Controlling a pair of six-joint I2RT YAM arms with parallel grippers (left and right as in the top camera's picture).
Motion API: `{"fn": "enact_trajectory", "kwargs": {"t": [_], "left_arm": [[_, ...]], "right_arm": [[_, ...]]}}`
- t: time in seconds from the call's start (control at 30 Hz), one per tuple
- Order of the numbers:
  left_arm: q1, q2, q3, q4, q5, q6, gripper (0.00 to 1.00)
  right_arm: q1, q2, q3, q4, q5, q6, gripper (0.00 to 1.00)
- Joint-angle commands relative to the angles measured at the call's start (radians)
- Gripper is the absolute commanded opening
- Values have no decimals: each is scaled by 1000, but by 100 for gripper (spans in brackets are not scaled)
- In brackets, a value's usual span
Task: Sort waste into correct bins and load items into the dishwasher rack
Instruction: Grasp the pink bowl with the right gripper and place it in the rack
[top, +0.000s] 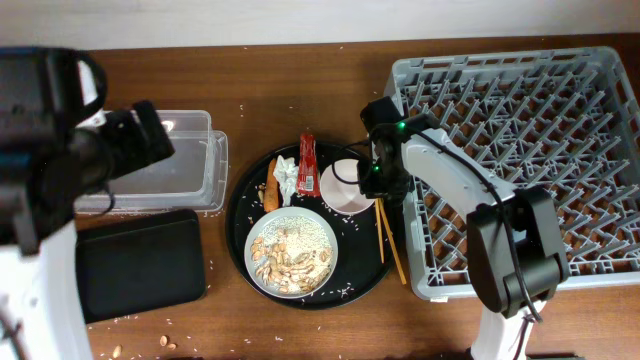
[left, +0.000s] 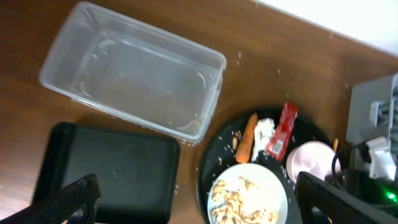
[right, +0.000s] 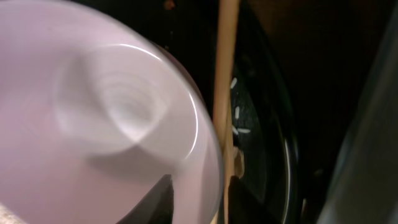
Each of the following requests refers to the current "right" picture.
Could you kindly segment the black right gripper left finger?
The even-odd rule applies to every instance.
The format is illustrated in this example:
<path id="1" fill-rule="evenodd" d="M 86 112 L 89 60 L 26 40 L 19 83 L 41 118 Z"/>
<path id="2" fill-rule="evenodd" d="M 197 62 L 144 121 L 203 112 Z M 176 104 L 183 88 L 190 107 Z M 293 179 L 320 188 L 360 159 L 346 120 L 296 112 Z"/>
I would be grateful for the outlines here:
<path id="1" fill-rule="evenodd" d="M 165 174 L 118 224 L 171 224 L 173 215 L 172 176 Z"/>

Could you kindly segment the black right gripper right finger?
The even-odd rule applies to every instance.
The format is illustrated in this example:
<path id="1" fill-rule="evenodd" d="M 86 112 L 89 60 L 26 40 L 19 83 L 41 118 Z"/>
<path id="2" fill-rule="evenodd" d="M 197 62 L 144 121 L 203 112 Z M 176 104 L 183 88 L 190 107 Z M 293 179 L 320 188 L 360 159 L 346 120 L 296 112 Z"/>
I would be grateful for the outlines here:
<path id="1" fill-rule="evenodd" d="M 241 180 L 232 176 L 228 189 L 229 224 L 279 224 Z"/>

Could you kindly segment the pink bowl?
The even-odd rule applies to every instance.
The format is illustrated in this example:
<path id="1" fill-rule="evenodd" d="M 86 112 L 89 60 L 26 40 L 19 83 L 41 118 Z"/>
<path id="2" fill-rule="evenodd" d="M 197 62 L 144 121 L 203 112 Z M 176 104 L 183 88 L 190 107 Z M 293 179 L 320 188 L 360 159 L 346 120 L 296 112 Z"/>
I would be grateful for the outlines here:
<path id="1" fill-rule="evenodd" d="M 117 223 L 165 178 L 173 223 L 209 223 L 223 165 L 188 72 L 70 1 L 1 2 L 1 203 L 26 223 Z"/>

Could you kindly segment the wooden chopstick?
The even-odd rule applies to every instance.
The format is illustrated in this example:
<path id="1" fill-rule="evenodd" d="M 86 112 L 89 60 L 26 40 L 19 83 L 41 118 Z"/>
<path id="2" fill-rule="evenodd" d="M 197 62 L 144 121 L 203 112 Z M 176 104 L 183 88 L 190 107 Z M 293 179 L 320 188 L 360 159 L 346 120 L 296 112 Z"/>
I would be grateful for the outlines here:
<path id="1" fill-rule="evenodd" d="M 216 45 L 213 124 L 224 161 L 224 222 L 229 222 L 229 185 L 235 173 L 235 152 L 231 120 L 231 89 L 239 0 L 220 0 Z"/>

